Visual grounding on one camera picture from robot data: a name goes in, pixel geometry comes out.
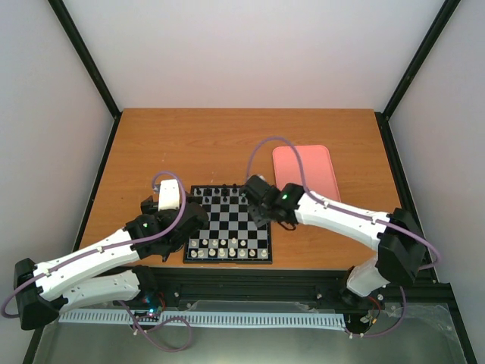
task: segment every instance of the black metal frame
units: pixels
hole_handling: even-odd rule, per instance
[[[79,229],[74,250],[80,246],[86,223],[91,212],[92,204],[101,181],[106,161],[108,160],[111,145],[120,123],[121,112],[116,106],[108,87],[106,86],[98,68],[93,61],[89,50],[87,49],[81,35],[77,31],[72,18],[69,15],[62,0],[48,0],[52,9],[58,16],[58,19],[64,28],[67,36],[71,40],[77,54],[84,63],[92,81],[96,85],[101,97],[113,116],[114,123],[111,129],[110,137],[99,166],[98,174],[89,197],[88,205]],[[396,184],[399,200],[404,209],[410,211],[416,221],[418,214],[415,204],[411,197],[405,173],[402,169],[399,154],[394,143],[393,134],[389,126],[389,120],[396,110],[399,102],[409,88],[416,73],[423,64],[434,43],[443,31],[447,21],[452,16],[460,0],[445,0],[434,22],[431,24],[423,42],[416,51],[410,65],[402,76],[396,90],[391,96],[389,103],[384,111],[376,112],[377,125],[380,130],[383,145],[389,160],[390,169]],[[125,268],[116,268],[113,271],[124,270]],[[165,296],[169,306],[183,307],[187,303],[193,303],[196,300],[289,300],[298,302],[307,302],[310,304],[320,305],[315,299],[315,293],[319,287],[325,284],[331,284],[341,280],[345,271],[278,271],[267,269],[245,269],[243,271],[223,270],[223,269],[205,269],[201,271],[196,268],[156,268],[154,269],[158,282],[164,287]],[[405,289],[406,297],[409,302],[417,303],[445,303],[448,305],[455,329],[458,333],[460,343],[465,353],[465,358],[469,363],[476,363],[473,349],[468,339],[462,317],[449,284],[437,282],[436,272],[431,269],[421,272],[412,287]],[[401,300],[401,293],[398,287],[387,287],[383,294],[389,302],[398,302]],[[24,364],[30,364],[35,357],[36,349],[42,336],[42,329],[34,332],[30,342]]]

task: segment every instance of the chessboard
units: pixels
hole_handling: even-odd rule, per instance
[[[271,264],[271,226],[256,227],[240,186],[192,186],[190,192],[207,212],[209,229],[192,235],[185,245],[184,263]]]

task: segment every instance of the pink phone case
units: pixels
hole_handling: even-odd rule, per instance
[[[296,149],[302,157],[308,188],[329,199],[340,201],[328,149],[324,146],[296,146]],[[278,189],[283,189],[288,183],[302,184],[298,162],[290,147],[275,148],[273,164]]]

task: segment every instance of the orange wooden tabletop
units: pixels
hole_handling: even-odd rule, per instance
[[[268,136],[296,145],[321,144],[330,150],[342,202],[374,211],[399,206],[393,177],[372,110],[358,109],[125,109],[92,207],[81,247],[112,234],[140,214],[152,194],[152,176],[178,174],[186,190],[193,184],[242,184],[251,151]],[[268,143],[256,155],[252,173],[274,183]],[[271,226],[273,264],[183,264],[183,251],[165,267],[347,269],[373,254],[347,237],[299,225],[289,232]]]

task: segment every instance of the white robotic arm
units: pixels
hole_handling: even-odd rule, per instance
[[[183,214],[176,180],[164,180],[158,202],[142,202],[142,214],[109,237],[67,256],[34,264],[24,259],[15,265],[14,287],[40,277],[17,294],[23,329],[37,328],[54,320],[59,312],[109,300],[132,300],[140,293],[156,293],[156,282],[147,267],[135,267],[121,275],[94,278],[119,265],[150,255],[165,261],[189,236],[208,226],[207,212],[186,197]],[[167,233],[172,223],[176,225]]]
[[[256,175],[246,181],[241,191],[249,201],[248,211],[258,226],[269,221],[284,227],[284,224],[293,227],[297,224],[314,225],[350,237],[377,252],[364,264],[352,267],[345,283],[353,295],[366,297],[388,283],[414,283],[425,248],[409,236],[382,224],[392,221],[421,235],[421,229],[407,212],[396,209],[393,214],[388,214],[358,209],[315,192],[310,192],[312,196],[309,196],[296,184],[287,184],[279,191]]]
[[[386,212],[372,212],[358,209],[354,206],[327,199],[326,197],[318,195],[314,191],[311,193],[324,204],[321,205],[315,202],[307,193],[305,193],[298,201],[299,207],[295,210],[295,216],[298,223],[314,225],[335,231],[338,234],[345,235],[363,243],[375,252],[377,251],[380,243],[380,236],[384,233],[386,227],[382,224],[376,224],[375,221],[389,221],[390,218]],[[325,205],[337,206],[342,210],[367,215],[372,217],[372,220],[362,220],[361,218],[346,214],[345,212],[325,207]],[[366,297],[371,294],[373,290],[388,284],[389,281],[379,273],[376,264],[377,254],[364,264],[354,267],[347,280],[347,288],[360,297]]]

